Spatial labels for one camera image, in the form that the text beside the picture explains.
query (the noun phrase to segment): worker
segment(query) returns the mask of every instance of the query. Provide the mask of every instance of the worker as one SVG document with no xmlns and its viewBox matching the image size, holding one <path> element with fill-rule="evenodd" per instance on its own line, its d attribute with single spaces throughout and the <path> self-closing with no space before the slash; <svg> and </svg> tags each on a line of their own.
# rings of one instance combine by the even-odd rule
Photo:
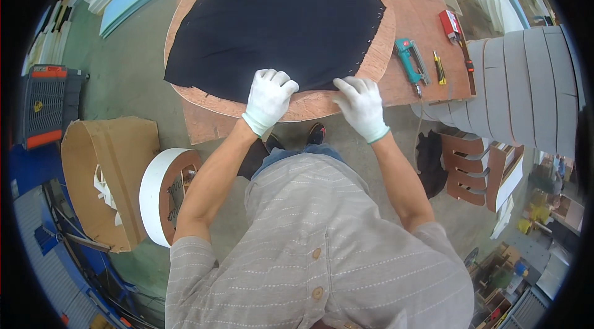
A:
<svg viewBox="0 0 594 329">
<path fill-rule="evenodd" d="M 334 85 L 341 93 L 333 100 L 371 145 L 402 225 L 380 217 L 365 181 L 316 125 L 303 153 L 272 148 L 245 192 L 249 229 L 219 264 L 209 226 L 249 147 L 299 89 L 282 71 L 258 70 L 245 113 L 185 194 L 170 251 L 167 328 L 469 326 L 471 279 L 384 122 L 377 85 L 354 77 Z"/>
</svg>

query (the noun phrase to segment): gray foam strip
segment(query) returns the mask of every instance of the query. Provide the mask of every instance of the gray foam strip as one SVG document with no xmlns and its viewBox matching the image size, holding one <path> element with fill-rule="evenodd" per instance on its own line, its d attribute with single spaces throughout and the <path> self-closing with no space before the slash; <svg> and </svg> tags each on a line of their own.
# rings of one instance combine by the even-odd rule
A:
<svg viewBox="0 0 594 329">
<path fill-rule="evenodd" d="M 419 103 L 411 103 L 412 112 L 415 113 L 417 117 L 420 118 L 420 104 Z M 429 115 L 427 115 L 427 110 L 423 111 L 423 120 L 430 120 L 432 122 L 438 122 L 439 120 L 435 120 Z"/>
<path fill-rule="evenodd" d="M 546 153 L 557 152 L 557 97 L 551 58 L 542 28 L 524 30 L 524 47 L 532 93 L 536 147 Z"/>
<path fill-rule="evenodd" d="M 451 101 L 448 105 L 450 108 L 451 120 L 456 127 L 460 131 L 474 133 L 471 127 L 471 121 L 468 119 L 466 101 Z"/>
<path fill-rule="evenodd" d="M 449 126 L 455 126 L 454 121 L 451 118 L 450 107 L 447 103 L 440 103 L 437 105 L 431 105 L 431 116 L 438 118 L 443 124 Z"/>
<path fill-rule="evenodd" d="M 475 66 L 474 77 L 476 87 L 476 97 L 466 101 L 466 108 L 468 110 L 468 120 L 471 123 L 472 132 L 481 137 L 492 139 L 491 131 L 489 130 L 489 119 L 486 112 L 485 100 L 485 79 L 483 70 L 483 48 L 486 39 L 481 39 L 476 42 L 468 44 L 468 53 Z"/>
<path fill-rule="evenodd" d="M 487 41 L 484 62 L 489 129 L 495 140 L 515 146 L 516 141 L 511 133 L 510 101 L 507 94 L 506 65 L 503 58 L 503 37 Z"/>
<path fill-rule="evenodd" d="M 575 159 L 575 131 L 577 129 L 577 97 L 557 95 L 557 153 Z"/>
<path fill-rule="evenodd" d="M 536 147 L 528 62 L 524 31 L 506 33 L 503 40 L 507 88 L 510 100 L 511 131 L 516 142 Z"/>
<path fill-rule="evenodd" d="M 549 49 L 549 55 L 551 56 L 553 79 L 555 80 L 555 89 L 557 93 L 577 96 L 573 64 L 571 63 L 571 56 L 569 55 L 565 37 L 560 32 L 545 33 L 545 40 Z"/>
<path fill-rule="evenodd" d="M 569 49 L 569 55 L 571 56 L 571 63 L 573 65 L 573 72 L 575 75 L 575 86 L 577 89 L 577 104 L 579 110 L 583 110 L 586 107 L 586 96 L 584 95 L 584 86 L 582 85 L 582 68 L 580 67 L 580 58 L 575 50 L 575 45 L 571 40 L 571 37 L 568 33 L 568 29 L 566 29 L 565 25 L 561 24 L 560 26 L 563 35 L 565 36 L 565 41 L 567 42 L 567 47 Z"/>
<path fill-rule="evenodd" d="M 557 92 L 557 153 L 575 158 L 577 130 L 577 91 L 575 75 L 565 36 L 559 32 L 546 33 L 546 45 L 551 56 L 553 78 Z"/>
</svg>

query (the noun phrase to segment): cardboard box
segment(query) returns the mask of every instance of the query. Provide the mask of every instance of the cardboard box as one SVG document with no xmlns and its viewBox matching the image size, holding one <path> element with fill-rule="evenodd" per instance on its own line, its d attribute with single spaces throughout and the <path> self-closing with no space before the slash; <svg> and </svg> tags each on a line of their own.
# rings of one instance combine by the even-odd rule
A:
<svg viewBox="0 0 594 329">
<path fill-rule="evenodd" d="M 159 153 L 157 123 L 138 117 L 72 122 L 62 141 L 62 168 L 84 232 L 111 252 L 133 250 L 146 236 L 138 192 L 144 171 Z M 122 219 L 93 186 L 99 163 Z"/>
</svg>

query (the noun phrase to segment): black fabric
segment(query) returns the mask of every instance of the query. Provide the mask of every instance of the black fabric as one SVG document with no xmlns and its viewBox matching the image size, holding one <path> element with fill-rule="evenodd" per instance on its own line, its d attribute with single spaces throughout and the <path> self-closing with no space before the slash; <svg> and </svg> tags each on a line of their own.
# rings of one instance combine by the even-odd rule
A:
<svg viewBox="0 0 594 329">
<path fill-rule="evenodd" d="M 431 199 L 446 185 L 448 173 L 441 167 L 441 136 L 429 131 L 427 137 L 419 133 L 419 144 L 416 146 L 419 156 L 416 159 L 419 178 L 425 188 L 427 198 Z"/>
<path fill-rule="evenodd" d="M 283 70 L 299 90 L 354 75 L 384 13 L 381 0 L 197 0 L 182 20 L 165 80 L 247 102 L 256 70 Z"/>
</svg>

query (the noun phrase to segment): hand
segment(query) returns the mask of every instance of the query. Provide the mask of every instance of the hand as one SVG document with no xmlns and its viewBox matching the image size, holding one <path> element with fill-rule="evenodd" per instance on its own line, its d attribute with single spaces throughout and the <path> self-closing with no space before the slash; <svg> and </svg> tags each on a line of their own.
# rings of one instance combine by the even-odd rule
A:
<svg viewBox="0 0 594 329">
<path fill-rule="evenodd" d="M 241 117 L 258 137 L 262 137 L 287 112 L 289 99 L 298 90 L 299 84 L 284 71 L 258 70 L 249 90 L 248 107 Z"/>
<path fill-rule="evenodd" d="M 367 143 L 380 140 L 390 131 L 384 123 L 384 110 L 381 107 L 380 90 L 369 79 L 346 77 L 334 79 L 334 85 L 345 94 L 332 97 L 349 124 Z"/>
</svg>

